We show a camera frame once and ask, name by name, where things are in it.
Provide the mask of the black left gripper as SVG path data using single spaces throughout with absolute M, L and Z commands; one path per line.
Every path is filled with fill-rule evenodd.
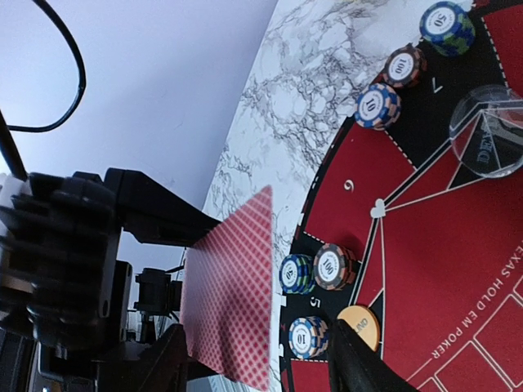
M 220 223 L 141 171 L 2 175 L 1 327 L 62 358 L 111 350 L 125 337 L 132 271 L 117 258 L 122 228 L 192 247 Z

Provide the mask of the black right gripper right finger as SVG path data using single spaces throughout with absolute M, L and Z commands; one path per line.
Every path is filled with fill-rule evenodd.
M 334 320 L 329 329 L 328 364 L 331 391 L 417 391 L 342 319 Z

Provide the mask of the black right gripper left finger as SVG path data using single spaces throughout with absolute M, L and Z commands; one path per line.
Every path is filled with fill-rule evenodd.
M 189 381 L 215 376 L 188 354 L 186 332 L 173 324 L 153 344 L 126 341 L 96 360 L 95 391 L 185 391 Z

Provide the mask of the orange round blind button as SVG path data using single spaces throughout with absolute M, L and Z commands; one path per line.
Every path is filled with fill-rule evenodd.
M 365 306 L 351 305 L 344 308 L 337 316 L 352 327 L 359 337 L 376 352 L 380 343 L 381 329 L 377 317 Z

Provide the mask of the white blue chip pile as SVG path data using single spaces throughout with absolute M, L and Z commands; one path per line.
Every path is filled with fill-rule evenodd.
M 401 98 L 389 85 L 379 82 L 367 86 L 359 95 L 354 118 L 368 129 L 384 131 L 395 123 L 401 112 Z
M 316 358 L 329 346 L 329 326 L 315 315 L 296 318 L 288 330 L 288 343 L 296 358 Z

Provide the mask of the red playing card deck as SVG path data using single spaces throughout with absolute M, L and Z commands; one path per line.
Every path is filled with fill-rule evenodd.
M 180 321 L 189 356 L 267 391 L 272 278 L 272 188 L 266 186 L 186 253 Z

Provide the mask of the small orange black chip pile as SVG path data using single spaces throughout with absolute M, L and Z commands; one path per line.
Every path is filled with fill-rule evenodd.
M 355 281 L 357 259 L 352 250 L 335 243 L 326 243 L 314 258 L 314 278 L 327 291 L 341 291 Z

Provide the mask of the clear round dealer button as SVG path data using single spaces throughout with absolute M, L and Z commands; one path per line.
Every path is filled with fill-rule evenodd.
M 449 139 L 455 156 L 474 174 L 511 175 L 522 167 L 522 97 L 494 84 L 468 92 L 451 116 Z

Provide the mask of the blue green chip stack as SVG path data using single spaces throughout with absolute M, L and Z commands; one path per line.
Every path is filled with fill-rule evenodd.
M 420 83 L 427 70 L 424 53 L 412 45 L 393 51 L 383 68 L 383 81 L 391 87 L 409 88 Z

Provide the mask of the single blue green chip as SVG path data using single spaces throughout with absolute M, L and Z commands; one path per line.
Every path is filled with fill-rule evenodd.
M 447 57 L 463 55 L 476 39 L 475 26 L 467 12 L 450 1 L 429 6 L 421 16 L 419 31 L 426 42 Z

